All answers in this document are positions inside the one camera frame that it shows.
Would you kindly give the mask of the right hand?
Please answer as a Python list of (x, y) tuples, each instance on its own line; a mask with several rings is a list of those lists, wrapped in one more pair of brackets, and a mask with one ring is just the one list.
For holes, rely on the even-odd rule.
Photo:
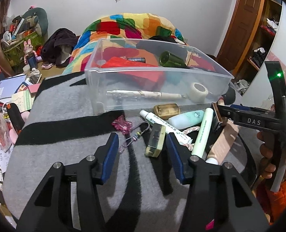
[[(260, 173), (264, 179), (270, 179), (272, 173), (276, 170), (276, 166), (270, 163), (273, 156), (274, 135), (269, 132), (260, 131), (257, 133), (257, 138), (263, 142), (259, 147), (260, 153), (263, 156), (260, 160)], [(286, 170), (283, 181), (286, 181)]]

